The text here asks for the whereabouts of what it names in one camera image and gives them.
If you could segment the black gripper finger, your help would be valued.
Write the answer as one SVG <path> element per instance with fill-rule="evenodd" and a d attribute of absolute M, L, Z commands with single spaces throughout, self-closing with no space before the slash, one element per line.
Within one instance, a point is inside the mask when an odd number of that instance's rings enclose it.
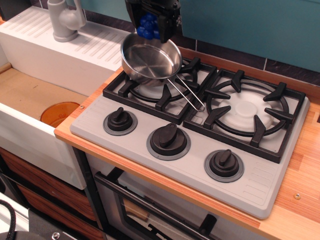
<path fill-rule="evenodd" d="M 178 27 L 178 16 L 159 15 L 157 17 L 157 25 L 160 42 L 166 43 L 176 34 Z"/>
<path fill-rule="evenodd" d="M 142 4 L 139 2 L 126 2 L 126 9 L 134 28 L 137 29 L 141 25 L 141 18 L 145 15 Z"/>

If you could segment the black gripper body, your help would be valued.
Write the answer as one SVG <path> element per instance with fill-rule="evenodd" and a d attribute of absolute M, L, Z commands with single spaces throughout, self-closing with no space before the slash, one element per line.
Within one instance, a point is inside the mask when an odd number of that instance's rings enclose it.
<path fill-rule="evenodd" d="M 126 2 L 141 3 L 142 9 L 146 13 L 150 13 L 158 17 L 162 16 L 178 16 L 180 15 L 181 4 L 178 0 L 126 0 Z"/>

